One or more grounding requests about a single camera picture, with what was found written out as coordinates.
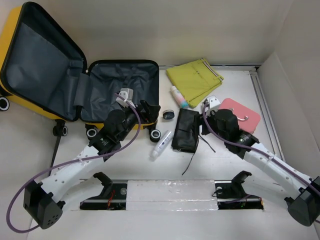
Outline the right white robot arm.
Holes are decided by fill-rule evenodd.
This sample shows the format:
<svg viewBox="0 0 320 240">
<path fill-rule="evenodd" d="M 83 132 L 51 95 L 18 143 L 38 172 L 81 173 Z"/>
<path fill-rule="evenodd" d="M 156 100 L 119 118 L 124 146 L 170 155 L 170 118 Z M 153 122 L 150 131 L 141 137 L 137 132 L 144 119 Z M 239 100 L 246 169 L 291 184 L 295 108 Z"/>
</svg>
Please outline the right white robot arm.
<svg viewBox="0 0 320 240">
<path fill-rule="evenodd" d="M 202 108 L 202 132 L 213 134 L 240 159 L 269 176 L 273 183 L 259 183 L 252 173 L 241 171 L 231 180 L 231 191 L 242 199 L 254 195 L 287 209 L 299 224 L 309 227 L 320 216 L 320 178 L 294 169 L 269 151 L 255 136 L 240 130 L 229 109 Z"/>
</svg>

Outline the white pink bottle teal cap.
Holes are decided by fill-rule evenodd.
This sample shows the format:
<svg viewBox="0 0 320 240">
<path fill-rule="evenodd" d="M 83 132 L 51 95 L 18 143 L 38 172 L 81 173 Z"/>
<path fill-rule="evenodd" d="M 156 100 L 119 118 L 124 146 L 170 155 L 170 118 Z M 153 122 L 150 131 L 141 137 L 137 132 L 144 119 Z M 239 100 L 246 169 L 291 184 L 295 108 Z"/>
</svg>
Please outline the white pink bottle teal cap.
<svg viewBox="0 0 320 240">
<path fill-rule="evenodd" d="M 180 108 L 185 109 L 189 106 L 183 95 L 175 86 L 170 88 L 170 92 Z"/>
</svg>

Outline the pink case with metal handle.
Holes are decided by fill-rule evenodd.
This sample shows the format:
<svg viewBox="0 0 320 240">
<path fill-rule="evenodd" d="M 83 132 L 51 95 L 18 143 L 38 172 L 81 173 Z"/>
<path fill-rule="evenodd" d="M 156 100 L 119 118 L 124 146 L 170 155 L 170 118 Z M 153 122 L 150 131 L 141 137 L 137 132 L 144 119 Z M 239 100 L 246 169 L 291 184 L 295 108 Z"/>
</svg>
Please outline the pink case with metal handle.
<svg viewBox="0 0 320 240">
<path fill-rule="evenodd" d="M 231 98 L 224 99 L 218 109 L 231 110 L 232 113 L 237 117 L 239 128 L 250 134 L 255 132 L 261 120 L 261 116 L 257 112 Z"/>
</svg>

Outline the yellow hard-shell suitcase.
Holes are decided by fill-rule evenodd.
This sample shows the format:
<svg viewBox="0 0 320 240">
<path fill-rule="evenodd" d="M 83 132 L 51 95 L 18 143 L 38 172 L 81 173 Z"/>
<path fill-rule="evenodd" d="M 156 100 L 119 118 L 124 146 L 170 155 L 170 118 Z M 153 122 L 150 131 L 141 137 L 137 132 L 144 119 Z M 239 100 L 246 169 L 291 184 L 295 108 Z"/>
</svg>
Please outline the yellow hard-shell suitcase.
<svg viewBox="0 0 320 240">
<path fill-rule="evenodd" d="M 132 89 L 132 102 L 159 104 L 159 66 L 146 59 L 98 60 L 85 54 L 35 2 L 11 10 L 0 35 L 0 93 L 7 100 L 57 121 L 81 120 L 92 138 L 120 105 L 116 93 Z"/>
</svg>

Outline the yellow-green shirt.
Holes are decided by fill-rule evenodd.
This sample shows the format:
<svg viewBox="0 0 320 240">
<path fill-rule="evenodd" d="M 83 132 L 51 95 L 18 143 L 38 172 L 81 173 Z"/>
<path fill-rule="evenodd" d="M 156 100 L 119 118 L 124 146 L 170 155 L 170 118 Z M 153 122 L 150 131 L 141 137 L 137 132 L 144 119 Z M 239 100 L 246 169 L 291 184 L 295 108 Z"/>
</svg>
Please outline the yellow-green shirt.
<svg viewBox="0 0 320 240">
<path fill-rule="evenodd" d="M 205 58 L 168 68 L 166 74 L 191 108 L 201 103 L 224 80 Z"/>
</svg>

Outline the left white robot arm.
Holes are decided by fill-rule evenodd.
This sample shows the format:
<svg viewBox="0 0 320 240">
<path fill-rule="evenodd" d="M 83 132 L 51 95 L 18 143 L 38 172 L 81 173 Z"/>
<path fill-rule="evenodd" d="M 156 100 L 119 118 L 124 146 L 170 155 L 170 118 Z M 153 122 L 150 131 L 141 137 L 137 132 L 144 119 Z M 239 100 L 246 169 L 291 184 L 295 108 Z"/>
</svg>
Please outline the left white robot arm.
<svg viewBox="0 0 320 240">
<path fill-rule="evenodd" d="M 32 179 L 24 187 L 23 207 L 41 229 L 52 227 L 73 199 L 107 198 L 113 182 L 104 173 L 93 174 L 91 180 L 82 179 L 122 151 L 121 142 L 135 126 L 155 123 L 161 109 L 145 100 L 139 104 L 121 99 L 117 102 L 120 108 L 108 114 L 103 127 L 74 160 L 54 166 L 54 174 L 40 182 Z"/>
</svg>

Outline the small black round jar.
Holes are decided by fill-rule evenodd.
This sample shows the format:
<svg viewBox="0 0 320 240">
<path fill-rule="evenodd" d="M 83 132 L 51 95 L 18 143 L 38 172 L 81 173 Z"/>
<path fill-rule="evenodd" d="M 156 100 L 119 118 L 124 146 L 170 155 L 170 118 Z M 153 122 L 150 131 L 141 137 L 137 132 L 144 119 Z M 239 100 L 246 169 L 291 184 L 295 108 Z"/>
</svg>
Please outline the small black round jar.
<svg viewBox="0 0 320 240">
<path fill-rule="evenodd" d="M 170 120 L 173 120 L 175 117 L 175 112 L 173 110 L 165 110 L 163 111 L 162 113 L 162 118 L 166 121 L 170 121 Z"/>
</svg>

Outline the black pouch with strings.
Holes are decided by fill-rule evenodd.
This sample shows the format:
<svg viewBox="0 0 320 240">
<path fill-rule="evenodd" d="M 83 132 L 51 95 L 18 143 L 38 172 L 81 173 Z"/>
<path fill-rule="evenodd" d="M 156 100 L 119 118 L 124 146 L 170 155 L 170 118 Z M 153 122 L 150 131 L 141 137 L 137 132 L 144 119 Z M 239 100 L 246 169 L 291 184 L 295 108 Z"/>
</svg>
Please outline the black pouch with strings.
<svg viewBox="0 0 320 240">
<path fill-rule="evenodd" d="M 202 119 L 198 111 L 184 108 L 179 110 L 171 147 L 175 151 L 192 154 L 186 169 L 181 174 L 182 176 L 187 172 L 191 165 L 198 149 L 199 139 L 204 141 L 209 148 L 216 153 L 208 141 L 200 135 L 200 125 L 202 125 Z"/>
</svg>

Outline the white tube with blue logo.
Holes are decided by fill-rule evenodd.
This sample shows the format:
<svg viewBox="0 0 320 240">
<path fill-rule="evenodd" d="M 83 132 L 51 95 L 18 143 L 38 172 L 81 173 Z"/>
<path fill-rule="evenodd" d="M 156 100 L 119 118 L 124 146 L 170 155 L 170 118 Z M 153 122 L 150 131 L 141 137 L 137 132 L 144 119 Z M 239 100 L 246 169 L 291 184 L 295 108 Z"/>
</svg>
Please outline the white tube with blue logo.
<svg viewBox="0 0 320 240">
<path fill-rule="evenodd" d="M 169 145 L 170 141 L 172 140 L 174 136 L 173 131 L 167 131 L 159 140 L 159 142 L 156 144 L 156 146 L 153 148 L 150 157 L 152 159 L 156 159 L 159 157 L 162 152 L 166 149 L 166 147 Z"/>
</svg>

